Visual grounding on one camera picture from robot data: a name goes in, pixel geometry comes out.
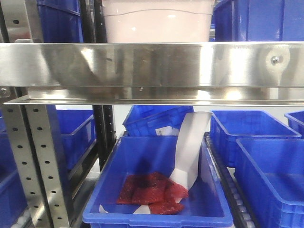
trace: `white plastic container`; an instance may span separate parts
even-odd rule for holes
[[[102,0],[109,43],[207,42],[214,0]]]

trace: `blue plastic crate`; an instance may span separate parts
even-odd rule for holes
[[[210,137],[224,164],[235,167],[236,139],[300,139],[301,135],[290,127],[259,110],[212,111]]]
[[[304,139],[304,111],[286,113],[284,116],[288,119],[288,125],[299,132]]]
[[[304,140],[239,139],[235,177],[263,228],[304,228]]]
[[[78,0],[37,0],[44,42],[83,42]]]
[[[214,10],[216,41],[302,41],[303,0],[223,0]]]
[[[92,110],[57,110],[67,168],[71,170],[96,139]]]
[[[0,133],[0,227],[10,228],[26,207],[9,139]]]
[[[223,228],[231,227],[232,216],[206,146],[202,146],[198,178],[181,203],[177,215],[132,214],[138,206],[117,205],[116,200],[126,177],[159,171],[173,171],[177,137],[123,137],[114,148],[109,162],[83,213],[92,228]],[[110,213],[99,213],[99,205]]]
[[[162,135],[161,128],[181,128],[192,106],[135,105],[129,111],[123,125],[130,136]]]

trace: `white paper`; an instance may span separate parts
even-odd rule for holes
[[[108,213],[102,205],[99,205],[99,213]]]
[[[148,205],[141,205],[133,214],[151,214]]]
[[[200,146],[208,122],[209,112],[186,114],[176,143],[175,168],[170,179],[190,189],[198,175]]]
[[[156,135],[179,135],[179,130],[177,128],[166,126],[155,129]]]

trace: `perforated metal upright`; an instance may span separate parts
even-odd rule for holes
[[[2,0],[1,8],[3,42],[43,42],[36,0]],[[5,89],[12,91],[6,100],[22,95]],[[34,227],[70,227],[73,202],[55,106],[7,105],[2,112]]]

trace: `metal post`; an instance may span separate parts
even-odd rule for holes
[[[1,1],[0,1],[0,43],[9,43],[9,35],[8,35],[8,31],[6,30]]]
[[[99,154],[99,165],[100,168],[103,168],[115,144],[112,106],[94,105],[93,112],[96,125],[96,144]]]
[[[6,105],[2,109],[2,114],[32,222],[36,228],[52,227],[45,189],[24,106]]]
[[[56,107],[26,105],[26,111],[54,227],[70,227],[74,208]]]
[[[84,41],[106,42],[105,20],[100,0],[80,0]],[[115,144],[113,110],[111,105],[94,105],[96,124],[96,146],[99,165],[102,168]]]
[[[43,42],[36,0],[1,0],[10,43]]]

